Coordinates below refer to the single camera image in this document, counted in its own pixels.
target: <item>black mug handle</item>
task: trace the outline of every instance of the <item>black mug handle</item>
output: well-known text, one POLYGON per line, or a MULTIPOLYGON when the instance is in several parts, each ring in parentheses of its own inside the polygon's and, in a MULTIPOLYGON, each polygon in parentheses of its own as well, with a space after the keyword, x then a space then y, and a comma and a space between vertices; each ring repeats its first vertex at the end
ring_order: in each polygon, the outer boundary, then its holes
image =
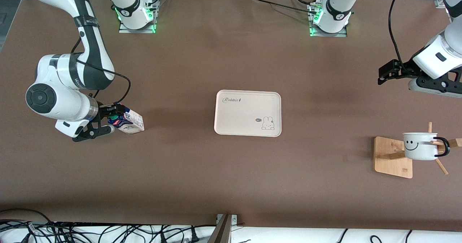
POLYGON ((438 139, 438 140, 441 140, 444 144, 444 153, 440 154, 440 155, 435 155, 435 157, 441 157, 441 156, 447 156, 449 154, 449 142, 447 141, 446 138, 441 138, 439 136, 435 136, 433 139, 438 139))

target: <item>wooden base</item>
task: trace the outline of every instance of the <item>wooden base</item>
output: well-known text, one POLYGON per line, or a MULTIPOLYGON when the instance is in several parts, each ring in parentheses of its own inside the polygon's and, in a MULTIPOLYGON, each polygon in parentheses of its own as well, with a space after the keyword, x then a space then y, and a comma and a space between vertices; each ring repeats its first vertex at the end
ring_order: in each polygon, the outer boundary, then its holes
POLYGON ((403 151, 403 141, 377 136, 374 139, 374 170, 397 177, 412 178, 412 159, 390 159, 390 155, 403 151))

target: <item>white floor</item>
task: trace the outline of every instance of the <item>white floor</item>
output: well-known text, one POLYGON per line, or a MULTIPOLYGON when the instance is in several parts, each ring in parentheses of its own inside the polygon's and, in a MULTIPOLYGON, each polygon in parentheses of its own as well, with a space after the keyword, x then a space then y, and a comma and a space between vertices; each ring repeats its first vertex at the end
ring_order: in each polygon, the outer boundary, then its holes
MULTIPOLYGON (((143 226, 143 230, 159 231, 160 226, 143 226)), ((170 226, 172 228, 188 228, 189 226, 170 226)), ((79 232, 91 232, 101 233, 105 227, 78 227, 75 228, 79 232)), ((101 238, 101 243, 120 243, 122 238, 115 240, 118 235, 126 230, 126 227, 118 228, 117 230, 105 233, 101 238)), ((202 227, 197 228, 196 233, 199 238, 206 238, 212 234, 214 227, 202 227)), ((336 243, 339 241, 340 236, 343 233, 343 229, 301 229, 301 228, 258 228, 258 227, 233 227, 231 233, 231 243, 242 243, 250 240, 249 243, 284 243, 284 242, 303 242, 303 243, 336 243)), ((35 231, 36 235, 48 234, 49 231, 41 229, 35 231)), ((362 229, 350 229, 345 233, 345 237, 342 243, 370 243, 370 237, 372 235, 378 236, 383 243, 404 243, 406 234, 409 230, 362 230, 362 229)), ((28 233, 27 229, 13 229, 0 233, 0 242, 2 243, 17 243, 28 233)), ((145 243, 149 242, 152 236, 137 231, 139 235, 131 234, 125 243, 145 243)), ((165 237, 168 238, 176 231, 165 233, 165 237)), ((92 243, 98 242, 98 235, 86 234, 92 243)), ((168 243, 180 243, 182 234, 178 234, 167 240, 168 243)), ((190 230, 184 233, 183 243, 187 243, 191 239, 190 230)), ((161 238, 156 237, 152 243, 160 243, 161 238)), ((408 243, 460 243, 462 242, 462 233, 457 232, 446 232, 446 231, 423 231, 415 230, 409 236, 408 243)), ((29 243, 35 243, 33 237, 29 238, 29 243)), ((38 237, 38 243, 49 243, 45 237, 38 237)))

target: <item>mug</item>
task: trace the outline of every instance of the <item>mug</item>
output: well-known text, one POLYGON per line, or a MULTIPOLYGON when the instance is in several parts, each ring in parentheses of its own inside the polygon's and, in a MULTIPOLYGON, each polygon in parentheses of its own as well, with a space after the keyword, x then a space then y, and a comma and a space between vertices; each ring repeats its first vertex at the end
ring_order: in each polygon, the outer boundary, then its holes
POLYGON ((449 142, 446 138, 437 136, 437 133, 403 133, 404 154, 408 159, 435 160, 449 154, 449 142), (444 153, 438 154, 438 146, 431 141, 441 140, 444 144, 444 153))

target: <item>brown tabletop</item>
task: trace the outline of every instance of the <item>brown tabletop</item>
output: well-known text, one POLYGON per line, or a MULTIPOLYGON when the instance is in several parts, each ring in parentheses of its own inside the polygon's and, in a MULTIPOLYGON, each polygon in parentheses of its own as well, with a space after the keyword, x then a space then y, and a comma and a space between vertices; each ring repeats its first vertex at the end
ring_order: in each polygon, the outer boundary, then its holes
MULTIPOLYGON (((441 159, 449 175, 426 161, 413 179, 373 170, 375 136, 401 139, 428 121, 462 136, 461 100, 409 91, 408 79, 377 85, 396 57, 391 0, 358 0, 347 38, 310 37, 306 14, 255 0, 168 0, 156 34, 119 34, 110 0, 91 2, 146 130, 74 143, 27 107, 40 57, 70 52, 78 32, 64 11, 22 1, 0 54, 0 207, 61 221, 203 224, 229 212, 248 226, 462 230, 462 151, 441 159), (216 134, 223 89, 278 92, 282 134, 216 134)), ((398 0, 402 57, 448 23, 432 0, 398 0)), ((116 78, 98 99, 126 85, 116 78)))

